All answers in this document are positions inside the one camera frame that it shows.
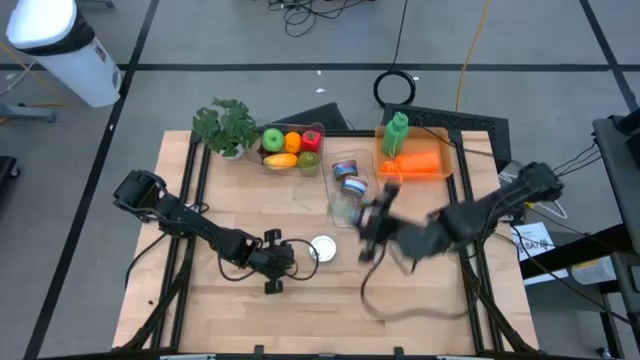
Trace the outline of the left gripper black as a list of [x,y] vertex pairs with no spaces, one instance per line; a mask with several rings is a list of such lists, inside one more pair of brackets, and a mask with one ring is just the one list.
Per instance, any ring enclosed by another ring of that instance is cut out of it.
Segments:
[[283,277],[295,264],[294,249],[282,239],[279,228],[264,232],[264,239],[253,238],[247,244],[242,259],[242,267],[264,275],[269,279],[264,284],[266,294],[279,294],[284,285]]

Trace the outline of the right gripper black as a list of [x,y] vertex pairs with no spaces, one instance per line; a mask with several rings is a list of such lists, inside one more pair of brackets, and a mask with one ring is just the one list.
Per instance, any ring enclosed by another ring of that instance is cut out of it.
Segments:
[[438,220],[427,225],[409,221],[392,215],[391,202],[399,194],[399,183],[387,182],[382,191],[386,202],[372,202],[364,206],[364,239],[358,261],[366,264],[374,261],[380,245],[388,241],[396,242],[401,253],[410,259],[423,258],[445,253],[450,248],[450,236],[445,226]]

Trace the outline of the gold can green label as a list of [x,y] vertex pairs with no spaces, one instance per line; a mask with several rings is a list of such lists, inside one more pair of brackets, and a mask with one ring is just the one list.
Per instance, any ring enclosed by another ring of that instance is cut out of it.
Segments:
[[356,228],[364,228],[367,226],[369,218],[375,211],[375,206],[369,204],[357,205],[349,212],[349,223]]

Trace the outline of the silver lid food can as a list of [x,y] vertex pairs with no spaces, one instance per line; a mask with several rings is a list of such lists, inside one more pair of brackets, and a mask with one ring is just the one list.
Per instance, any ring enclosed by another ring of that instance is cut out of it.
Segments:
[[348,176],[357,176],[357,161],[349,159],[336,162],[332,165],[332,173],[336,181],[342,181],[345,177]]
[[318,261],[319,263],[331,262],[336,252],[336,242],[327,235],[319,235],[311,240],[309,253],[314,261]]

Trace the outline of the green speckled pear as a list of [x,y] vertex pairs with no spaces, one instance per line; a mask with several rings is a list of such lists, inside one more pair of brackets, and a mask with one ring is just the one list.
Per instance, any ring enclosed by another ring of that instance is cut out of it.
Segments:
[[312,177],[318,172],[321,158],[316,152],[305,151],[298,156],[298,169],[302,176]]

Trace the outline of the yellow mango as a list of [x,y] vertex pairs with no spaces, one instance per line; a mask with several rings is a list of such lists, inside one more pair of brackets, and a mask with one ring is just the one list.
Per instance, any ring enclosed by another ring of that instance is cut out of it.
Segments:
[[265,157],[263,159],[263,165],[271,170],[284,170],[287,168],[296,167],[298,164],[298,157],[291,153],[278,153]]

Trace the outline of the red bell pepper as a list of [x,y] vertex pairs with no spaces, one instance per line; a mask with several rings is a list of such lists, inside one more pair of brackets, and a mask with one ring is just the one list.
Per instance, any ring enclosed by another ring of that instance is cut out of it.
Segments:
[[301,151],[318,153],[322,147],[322,134],[317,131],[307,130],[301,137]]

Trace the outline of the green apple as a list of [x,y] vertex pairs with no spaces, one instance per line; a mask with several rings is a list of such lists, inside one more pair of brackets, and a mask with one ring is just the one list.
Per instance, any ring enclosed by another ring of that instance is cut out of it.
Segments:
[[262,134],[262,147],[268,152],[280,152],[284,142],[284,134],[277,128],[268,128]]

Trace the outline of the orange translucent plastic tray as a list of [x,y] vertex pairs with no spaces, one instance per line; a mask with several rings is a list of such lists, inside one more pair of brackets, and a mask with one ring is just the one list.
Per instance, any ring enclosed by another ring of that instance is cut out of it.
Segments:
[[[376,145],[374,153],[374,169],[379,177],[392,178],[389,176],[381,175],[378,171],[378,167],[384,161],[393,158],[385,155],[382,152],[384,132],[385,126],[380,126],[375,129]],[[409,128],[408,136],[406,137],[402,149],[398,155],[421,152],[435,152],[440,157],[441,161],[441,173],[438,176],[427,179],[411,180],[439,181],[445,180],[453,173],[451,150],[448,140],[448,132],[444,128]]]

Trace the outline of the black flat panel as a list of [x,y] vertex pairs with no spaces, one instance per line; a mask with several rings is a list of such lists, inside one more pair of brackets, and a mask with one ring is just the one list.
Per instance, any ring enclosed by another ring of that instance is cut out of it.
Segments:
[[348,130],[347,122],[336,102],[327,103],[277,120],[278,124],[311,125],[320,123],[328,130]]

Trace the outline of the green potted plant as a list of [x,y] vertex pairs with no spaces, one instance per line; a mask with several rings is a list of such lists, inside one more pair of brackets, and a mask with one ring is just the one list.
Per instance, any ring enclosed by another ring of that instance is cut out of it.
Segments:
[[214,97],[210,107],[196,111],[192,122],[206,147],[227,159],[242,156],[259,137],[249,108],[236,99]]

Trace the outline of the printed white paper sheet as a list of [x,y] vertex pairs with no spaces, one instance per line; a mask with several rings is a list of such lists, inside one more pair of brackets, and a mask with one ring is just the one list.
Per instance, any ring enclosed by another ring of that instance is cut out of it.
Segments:
[[518,249],[518,260],[523,261],[555,247],[542,222],[516,225],[511,229],[513,242]]

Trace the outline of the white box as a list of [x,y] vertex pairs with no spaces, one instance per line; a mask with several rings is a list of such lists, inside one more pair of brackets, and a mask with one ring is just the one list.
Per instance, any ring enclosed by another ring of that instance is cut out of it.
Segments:
[[573,265],[570,272],[573,279],[582,285],[593,285],[617,279],[610,256]]

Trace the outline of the black cart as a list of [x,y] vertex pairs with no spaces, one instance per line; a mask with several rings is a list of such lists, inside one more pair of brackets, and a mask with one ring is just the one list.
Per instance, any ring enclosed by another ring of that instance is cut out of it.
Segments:
[[595,119],[592,126],[622,220],[640,253],[640,168],[627,145],[630,136],[616,128],[614,116]]

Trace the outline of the white trash can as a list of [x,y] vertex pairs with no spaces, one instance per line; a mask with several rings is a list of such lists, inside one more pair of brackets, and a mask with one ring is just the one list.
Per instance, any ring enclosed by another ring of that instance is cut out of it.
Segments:
[[121,71],[76,0],[18,0],[6,36],[89,106],[120,99]]

